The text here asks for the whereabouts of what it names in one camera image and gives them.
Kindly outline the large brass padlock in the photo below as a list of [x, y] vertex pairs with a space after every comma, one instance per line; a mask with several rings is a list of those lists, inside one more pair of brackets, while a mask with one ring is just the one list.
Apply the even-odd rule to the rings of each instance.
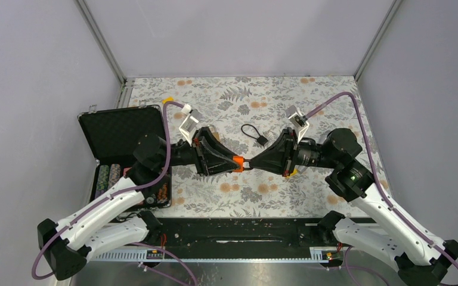
[[213, 137], [217, 140], [217, 141], [221, 141], [220, 140], [220, 135], [219, 135], [219, 132], [217, 130], [217, 128], [214, 126], [214, 125], [207, 125], [208, 129], [210, 130], [211, 134], [213, 135]]

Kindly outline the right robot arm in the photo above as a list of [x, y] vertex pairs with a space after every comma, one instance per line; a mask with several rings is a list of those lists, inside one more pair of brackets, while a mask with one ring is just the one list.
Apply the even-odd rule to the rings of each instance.
[[322, 143], [310, 138], [298, 140], [296, 133], [287, 128], [249, 165], [282, 176], [290, 175], [298, 166], [330, 169], [326, 177], [329, 188], [370, 216], [385, 234], [331, 211], [319, 224], [319, 240], [326, 245], [338, 241], [366, 252], [396, 271], [407, 285], [441, 285], [458, 258], [458, 243], [434, 235], [400, 207], [357, 160], [361, 150], [356, 136], [347, 128], [329, 132]]

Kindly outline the small orange black padlock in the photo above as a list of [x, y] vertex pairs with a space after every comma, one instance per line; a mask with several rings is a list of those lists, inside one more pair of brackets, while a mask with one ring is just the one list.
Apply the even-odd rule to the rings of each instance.
[[251, 161], [249, 159], [246, 159], [242, 156], [233, 156], [232, 160], [237, 165], [233, 172], [242, 173], [244, 171], [253, 169], [253, 167], [250, 165]]

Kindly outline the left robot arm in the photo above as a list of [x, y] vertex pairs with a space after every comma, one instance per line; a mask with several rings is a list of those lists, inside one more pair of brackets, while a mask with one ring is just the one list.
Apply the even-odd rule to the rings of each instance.
[[107, 223], [169, 182], [172, 166], [193, 165], [199, 174], [210, 176], [242, 172], [245, 163], [207, 127], [176, 144], [171, 144], [168, 134], [164, 138], [146, 134], [138, 141], [134, 157], [126, 175], [105, 193], [64, 219], [45, 219], [38, 225], [38, 256], [45, 258], [57, 280], [71, 278], [99, 254], [127, 244], [157, 243], [162, 224], [148, 210], [114, 226]]

